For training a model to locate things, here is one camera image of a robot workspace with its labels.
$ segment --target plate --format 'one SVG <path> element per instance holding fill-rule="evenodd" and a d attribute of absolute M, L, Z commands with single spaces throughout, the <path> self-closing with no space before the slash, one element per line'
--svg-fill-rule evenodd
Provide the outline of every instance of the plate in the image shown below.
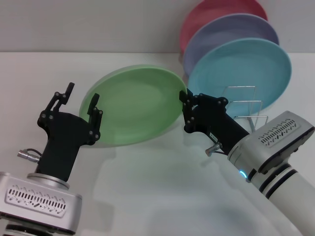
<path fill-rule="evenodd" d="M 186 91 L 175 73 L 152 65 L 137 65 L 114 71 L 99 80 L 85 96 L 80 117 L 95 93 L 103 110 L 99 141 L 126 145 L 145 141 L 165 131 L 181 114 L 179 92 Z"/>
<path fill-rule="evenodd" d="M 267 20 L 266 12 L 255 0 L 204 0 L 190 12 L 183 23 L 180 34 L 182 53 L 201 27 L 219 17 L 233 13 L 249 13 Z"/>
<path fill-rule="evenodd" d="M 241 38 L 263 38 L 279 44 L 276 31 L 263 18 L 251 14 L 231 14 L 202 27 L 186 47 L 183 66 L 189 76 L 198 61 L 209 51 Z"/>
<path fill-rule="evenodd" d="M 230 102 L 227 114 L 233 118 L 248 116 L 250 104 L 231 101 L 261 100 L 264 109 L 281 96 L 290 78 L 291 62 L 282 48 L 265 39 L 245 38 L 206 54 L 191 73 L 188 88 L 194 94 L 226 97 Z M 259 109 L 260 103 L 253 103 L 252 113 Z"/>

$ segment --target vent grille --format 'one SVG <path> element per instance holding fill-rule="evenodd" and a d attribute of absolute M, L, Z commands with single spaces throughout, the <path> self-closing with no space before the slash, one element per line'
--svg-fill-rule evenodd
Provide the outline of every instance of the vent grille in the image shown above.
<path fill-rule="evenodd" d="M 280 140 L 284 139 L 287 135 L 292 133 L 297 129 L 299 125 L 292 119 L 285 119 L 280 124 L 277 124 L 275 127 L 270 129 L 268 132 L 264 133 L 258 139 L 265 146 L 273 146 L 278 143 Z"/>
<path fill-rule="evenodd" d="M 6 202 L 58 217 L 66 211 L 66 202 L 63 198 L 50 196 L 45 190 L 36 191 L 18 185 L 7 190 Z"/>

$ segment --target cable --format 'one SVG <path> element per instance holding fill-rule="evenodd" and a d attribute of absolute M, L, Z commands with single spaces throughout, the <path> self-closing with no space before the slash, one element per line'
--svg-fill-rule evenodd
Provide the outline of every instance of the cable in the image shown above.
<path fill-rule="evenodd" d="M 33 151 L 33 152 L 36 152 L 39 156 L 42 156 L 42 154 L 41 154 L 39 151 L 37 151 L 36 149 L 33 149 L 33 148 L 27 148 L 26 150 L 27 150 L 27 151 Z"/>
<path fill-rule="evenodd" d="M 218 154 L 226 155 L 223 151 L 215 151 L 214 153 L 218 153 Z"/>

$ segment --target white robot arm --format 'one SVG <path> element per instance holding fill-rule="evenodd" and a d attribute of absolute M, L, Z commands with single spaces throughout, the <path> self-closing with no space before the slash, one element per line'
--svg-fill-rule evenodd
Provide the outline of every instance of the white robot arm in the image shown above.
<path fill-rule="evenodd" d="M 228 160 L 304 236 L 315 236 L 315 188 L 288 164 L 293 152 L 314 133 L 303 118 L 284 112 L 249 134 L 226 114 L 226 98 L 181 92 L 185 131 L 205 133 Z"/>
<path fill-rule="evenodd" d="M 74 83 L 65 93 L 55 92 L 39 115 L 37 124 L 48 136 L 43 154 L 34 149 L 21 150 L 19 157 L 37 163 L 27 178 L 0 172 L 0 218 L 9 220 L 4 236 L 74 235 L 82 206 L 82 197 L 69 191 L 67 183 L 80 146 L 93 145 L 100 138 L 103 111 L 91 99 L 89 121 L 59 112 L 68 102 Z"/>
<path fill-rule="evenodd" d="M 284 112 L 244 137 L 228 160 L 305 236 L 315 235 L 315 188 L 288 164 L 314 133 L 301 117 Z"/>

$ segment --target plate rim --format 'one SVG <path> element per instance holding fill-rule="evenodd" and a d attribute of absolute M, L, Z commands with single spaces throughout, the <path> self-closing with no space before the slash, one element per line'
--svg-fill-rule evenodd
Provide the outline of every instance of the plate rim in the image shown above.
<path fill-rule="evenodd" d="M 203 4 L 206 4 L 206 1 L 207 1 L 207 0 L 202 0 L 200 3 L 198 3 L 198 4 L 187 14 L 187 16 L 186 16 L 185 19 L 184 19 L 184 22 L 183 22 L 183 24 L 182 24 L 182 26 L 181 26 L 180 38 L 179 38 L 179 39 L 180 39 L 180 49 L 181 49 L 181 53 L 184 53 L 184 52 L 185 52 L 185 50 L 186 50 L 186 48 L 187 48 L 187 45 L 188 45 L 188 43 L 187 43 L 186 46 L 185 46 L 184 48 L 182 48 L 182 35 L 184 35 L 184 26 L 185 26 L 185 24 L 188 22 L 188 19 L 189 19 L 189 17 L 191 16 L 191 14 L 192 14 L 194 11 L 196 11 L 198 8 L 202 7 Z M 261 5 L 260 3 L 258 3 L 256 0 L 253 0 L 252 2 L 253 2 L 253 5 L 256 5 L 258 8 L 260 8 L 260 10 L 262 10 L 263 19 L 266 20 L 266 21 L 268 21 L 267 13 L 266 13 L 265 9 L 262 7 L 262 5 Z"/>
<path fill-rule="evenodd" d="M 268 104 L 268 105 L 265 105 L 266 103 L 263 103 L 263 106 L 262 106 L 262 110 L 268 108 L 269 106 L 271 106 L 272 104 L 274 104 L 282 95 L 283 93 L 286 91 L 290 81 L 291 81 L 291 77 L 292 77 L 292 63 L 291 63 L 291 59 L 289 57 L 289 55 L 287 54 L 287 52 L 282 48 L 280 47 L 278 44 L 275 44 L 274 42 L 271 42 L 269 40 L 266 40 L 266 39 L 261 39 L 261 38 L 242 38 L 242 39 L 236 39 L 236 40 L 233 40 L 231 42 L 228 42 L 228 43 L 225 43 L 217 48 L 215 48 L 214 50 L 208 52 L 202 59 L 199 60 L 199 62 L 196 64 L 194 70 L 192 71 L 191 75 L 194 73 L 194 71 L 197 69 L 197 66 L 198 64 L 202 63 L 203 60 L 205 60 L 205 58 L 207 58 L 210 54 L 214 54 L 217 50 L 223 48 L 223 47 L 227 47 L 229 46 L 230 44 L 235 44 L 235 43 L 239 43 L 239 42 L 242 42 L 242 41 L 260 41 L 260 42 L 263 42 L 263 43 L 266 43 L 266 44 L 269 44 L 269 45 L 273 45 L 275 46 L 275 48 L 279 49 L 283 55 L 285 56 L 285 58 L 287 59 L 287 62 L 288 62 L 288 65 L 289 65 L 289 77 L 288 77 L 288 81 L 286 83 L 286 86 L 285 88 L 283 89 L 283 91 L 281 92 L 281 94 L 278 96 L 278 98 L 276 100 L 274 100 L 272 103 Z"/>
<path fill-rule="evenodd" d="M 267 39 L 267 40 L 269 40 L 270 42 L 273 42 L 273 43 L 276 43 L 277 45 L 280 45 L 280 42 L 279 42 L 279 37 L 278 37 L 278 34 L 277 34 L 277 32 L 276 32 L 276 30 L 273 28 L 273 26 L 268 22 L 268 21 L 266 21 L 265 19 L 263 19 L 263 18 L 261 18 L 260 16 L 256 16 L 256 15 L 253 15 L 253 14 L 249 14 L 249 13 L 233 13 L 233 14 L 228 14 L 228 15 L 225 15 L 225 16 L 221 16 L 221 17 L 218 17 L 218 18 L 216 18 L 215 20 L 213 20 L 213 21 L 210 21 L 210 22 L 208 22 L 207 24 L 205 24 L 203 27 L 201 27 L 194 35 L 193 35 L 193 37 L 191 37 L 191 39 L 190 39 L 190 41 L 189 41 L 189 43 L 187 44 L 187 46 L 186 46 L 186 48 L 185 48 L 185 52 L 184 52 L 184 54 L 183 54 L 183 68 L 184 68 L 184 71 L 185 71 L 185 73 L 189 76 L 189 74 L 186 72 L 186 70 L 185 70 L 185 61 L 187 60 L 187 49 L 188 49 L 188 47 L 190 46 L 190 45 L 192 45 L 192 41 L 195 39 L 195 38 L 197 38 L 197 34 L 198 33 L 200 33 L 202 30 L 204 30 L 205 28 L 207 28 L 207 27 L 209 27 L 211 24 L 215 24 L 217 21 L 221 21 L 222 19 L 225 19 L 225 18 L 233 18 L 233 17 L 237 17 L 237 16 L 246 16 L 246 17 L 249 17 L 249 18 L 256 18 L 256 19 L 259 19 L 259 20 L 262 20 L 262 21 L 264 21 L 264 23 L 266 23 L 266 25 L 268 25 L 268 26 L 270 26 L 270 29 L 272 29 L 272 31 L 273 31 L 273 33 L 274 33 L 274 35 L 276 36 L 276 41 L 277 42 L 273 42 L 273 41 L 270 41 L 269 39 Z"/>

